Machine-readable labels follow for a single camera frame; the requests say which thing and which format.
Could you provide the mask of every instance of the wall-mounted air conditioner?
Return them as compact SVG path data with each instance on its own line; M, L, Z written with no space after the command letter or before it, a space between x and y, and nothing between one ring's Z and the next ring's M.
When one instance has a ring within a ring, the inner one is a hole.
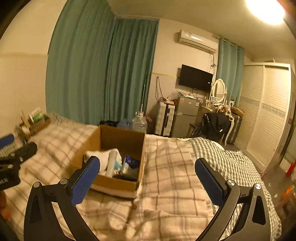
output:
M185 32L184 30L179 32L179 43L198 48L208 53L216 53L218 49L218 43L199 35Z

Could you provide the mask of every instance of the wardrobe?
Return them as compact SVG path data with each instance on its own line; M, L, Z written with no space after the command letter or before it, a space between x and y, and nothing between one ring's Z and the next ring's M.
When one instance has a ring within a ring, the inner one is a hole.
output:
M244 66L238 107L245 113L234 144L263 172L281 162L294 125L295 102L295 74L290 64Z

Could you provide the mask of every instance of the refrigerator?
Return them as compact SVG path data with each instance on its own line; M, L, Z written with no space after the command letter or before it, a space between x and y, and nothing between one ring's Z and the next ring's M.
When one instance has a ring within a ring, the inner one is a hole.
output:
M188 138L189 124L195 123L199 104L198 100L184 96L175 100L171 137Z

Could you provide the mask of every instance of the ceiling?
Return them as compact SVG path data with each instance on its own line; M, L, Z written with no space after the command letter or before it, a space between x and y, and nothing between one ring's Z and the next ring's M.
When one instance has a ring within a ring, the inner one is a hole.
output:
M245 48L248 57L296 59L296 40L285 23L268 25L244 0L107 0L117 16L165 18L186 23Z

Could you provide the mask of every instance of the bright light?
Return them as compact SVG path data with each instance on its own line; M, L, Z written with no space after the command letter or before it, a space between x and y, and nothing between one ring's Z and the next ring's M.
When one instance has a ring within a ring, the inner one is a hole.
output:
M196 39L196 40L200 40L200 41L202 41L202 39L199 39L199 38L194 37L194 36L190 36L190 38L193 38L193 39Z
M260 20L276 25L283 22L285 10L277 0L246 0L252 14Z

